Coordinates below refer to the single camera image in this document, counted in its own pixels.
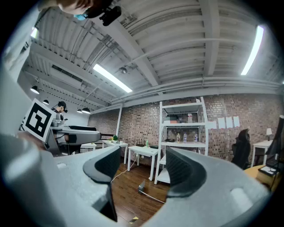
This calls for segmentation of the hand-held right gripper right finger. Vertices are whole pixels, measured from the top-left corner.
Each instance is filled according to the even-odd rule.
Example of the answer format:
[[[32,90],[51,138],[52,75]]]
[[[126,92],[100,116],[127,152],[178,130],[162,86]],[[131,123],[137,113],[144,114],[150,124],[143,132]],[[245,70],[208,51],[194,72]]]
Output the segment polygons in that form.
[[[170,189],[146,227],[246,227],[268,189],[235,164],[178,148],[166,150]]]

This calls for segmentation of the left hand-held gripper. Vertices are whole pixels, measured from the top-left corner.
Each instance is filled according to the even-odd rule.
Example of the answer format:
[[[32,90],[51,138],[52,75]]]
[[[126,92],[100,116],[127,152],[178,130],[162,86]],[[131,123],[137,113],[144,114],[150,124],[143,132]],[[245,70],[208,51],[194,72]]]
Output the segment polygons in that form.
[[[55,117],[56,113],[53,110],[35,98],[24,117],[22,129],[45,142]]]

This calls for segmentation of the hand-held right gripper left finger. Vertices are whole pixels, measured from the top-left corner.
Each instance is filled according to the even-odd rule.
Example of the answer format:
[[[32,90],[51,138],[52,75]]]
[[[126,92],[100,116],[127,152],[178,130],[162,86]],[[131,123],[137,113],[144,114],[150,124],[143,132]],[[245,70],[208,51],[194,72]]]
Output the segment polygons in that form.
[[[120,148],[64,157],[42,153],[42,171],[62,227],[116,227],[111,181],[120,164]]]

